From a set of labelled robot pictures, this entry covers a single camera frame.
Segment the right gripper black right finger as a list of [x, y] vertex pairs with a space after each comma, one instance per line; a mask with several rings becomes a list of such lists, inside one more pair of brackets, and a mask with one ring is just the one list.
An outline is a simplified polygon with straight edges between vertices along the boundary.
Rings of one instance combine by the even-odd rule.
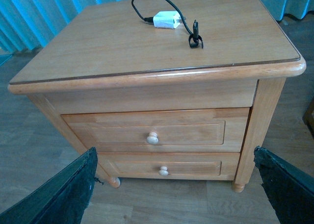
[[263, 147], [254, 149], [254, 162], [279, 222], [312, 224], [314, 178]]

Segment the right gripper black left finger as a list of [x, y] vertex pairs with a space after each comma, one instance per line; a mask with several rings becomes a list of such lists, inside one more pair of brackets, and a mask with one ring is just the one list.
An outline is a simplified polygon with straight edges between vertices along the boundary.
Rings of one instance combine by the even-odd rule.
[[98, 158], [89, 149], [0, 215], [2, 224], [79, 224], [95, 185]]

